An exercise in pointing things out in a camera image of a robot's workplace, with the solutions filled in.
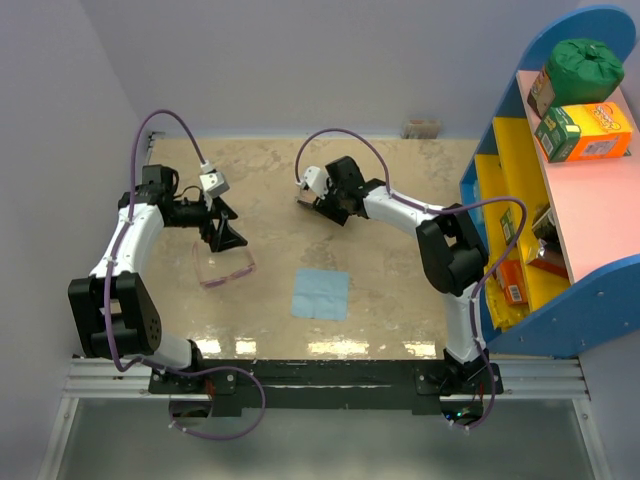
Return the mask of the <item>light blue cleaning cloth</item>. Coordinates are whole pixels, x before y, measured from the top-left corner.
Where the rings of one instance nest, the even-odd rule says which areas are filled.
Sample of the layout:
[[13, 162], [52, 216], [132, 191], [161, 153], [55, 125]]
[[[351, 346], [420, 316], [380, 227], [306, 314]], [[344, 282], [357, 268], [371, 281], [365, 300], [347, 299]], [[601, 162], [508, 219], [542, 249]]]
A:
[[349, 274], [300, 268], [296, 271], [291, 314], [297, 318], [345, 321]]

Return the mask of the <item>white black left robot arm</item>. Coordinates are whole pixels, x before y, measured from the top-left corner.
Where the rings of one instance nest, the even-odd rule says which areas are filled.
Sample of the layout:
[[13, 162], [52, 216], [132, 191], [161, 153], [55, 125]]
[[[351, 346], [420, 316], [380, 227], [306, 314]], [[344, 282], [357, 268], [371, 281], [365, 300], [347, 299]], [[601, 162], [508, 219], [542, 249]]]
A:
[[87, 277], [70, 282], [68, 298], [87, 357], [169, 368], [177, 386], [196, 392], [206, 383], [207, 368], [198, 362], [194, 341], [164, 332], [143, 270], [164, 228], [197, 229], [213, 253], [248, 242], [230, 225], [237, 214], [222, 198], [229, 184], [220, 171], [203, 167], [195, 200], [179, 198], [178, 187], [176, 170], [143, 168], [140, 184], [118, 202], [116, 229], [105, 253]]

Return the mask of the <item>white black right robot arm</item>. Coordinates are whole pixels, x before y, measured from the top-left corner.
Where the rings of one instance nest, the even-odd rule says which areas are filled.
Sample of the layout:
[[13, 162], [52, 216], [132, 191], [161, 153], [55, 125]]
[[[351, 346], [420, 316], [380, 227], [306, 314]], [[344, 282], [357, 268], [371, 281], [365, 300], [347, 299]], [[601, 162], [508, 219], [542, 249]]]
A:
[[473, 296], [484, 275], [488, 253], [470, 215], [455, 204], [433, 206], [402, 195], [377, 178], [366, 180], [355, 162], [343, 156], [324, 168], [308, 167], [296, 176], [298, 202], [343, 226], [352, 216], [375, 220], [416, 242], [424, 274], [443, 295], [447, 325], [445, 369], [448, 386], [469, 392], [481, 380], [474, 362], [484, 351], [479, 307]]

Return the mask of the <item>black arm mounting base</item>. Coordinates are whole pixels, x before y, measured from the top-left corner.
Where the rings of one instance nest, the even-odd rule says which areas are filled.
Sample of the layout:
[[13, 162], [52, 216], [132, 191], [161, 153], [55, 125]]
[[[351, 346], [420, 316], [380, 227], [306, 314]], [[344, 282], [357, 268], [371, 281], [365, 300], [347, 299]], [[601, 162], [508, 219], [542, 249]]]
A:
[[404, 410], [415, 415], [442, 412], [476, 419], [483, 408], [453, 413], [451, 397], [487, 400], [504, 392], [499, 366], [477, 360], [469, 368], [449, 360], [213, 360], [207, 373], [187, 378], [153, 371], [148, 390], [173, 398], [204, 396], [217, 417], [238, 417], [245, 409]]

